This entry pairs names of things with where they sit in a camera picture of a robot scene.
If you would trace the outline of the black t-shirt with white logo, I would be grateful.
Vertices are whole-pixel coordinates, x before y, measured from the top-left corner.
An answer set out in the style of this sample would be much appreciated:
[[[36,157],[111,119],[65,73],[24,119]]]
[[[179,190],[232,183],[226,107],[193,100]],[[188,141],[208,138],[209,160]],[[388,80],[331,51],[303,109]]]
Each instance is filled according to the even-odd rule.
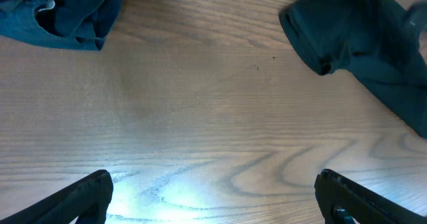
[[[349,71],[387,108],[426,136],[426,1],[297,0],[279,14],[302,61],[318,75]]]

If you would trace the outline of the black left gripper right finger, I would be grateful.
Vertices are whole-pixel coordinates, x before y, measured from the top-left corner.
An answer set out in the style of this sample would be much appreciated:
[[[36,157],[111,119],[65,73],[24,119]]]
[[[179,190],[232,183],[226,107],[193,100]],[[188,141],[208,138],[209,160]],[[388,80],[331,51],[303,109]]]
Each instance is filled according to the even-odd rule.
[[[426,224],[426,218],[324,169],[314,183],[316,201],[326,224]]]

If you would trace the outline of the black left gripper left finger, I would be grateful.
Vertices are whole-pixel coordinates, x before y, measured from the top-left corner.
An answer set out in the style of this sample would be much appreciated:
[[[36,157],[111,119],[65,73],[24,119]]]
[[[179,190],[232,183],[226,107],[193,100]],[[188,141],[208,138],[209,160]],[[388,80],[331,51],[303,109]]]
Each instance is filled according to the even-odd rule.
[[[2,219],[1,224],[104,224],[112,195],[111,175],[101,169]]]

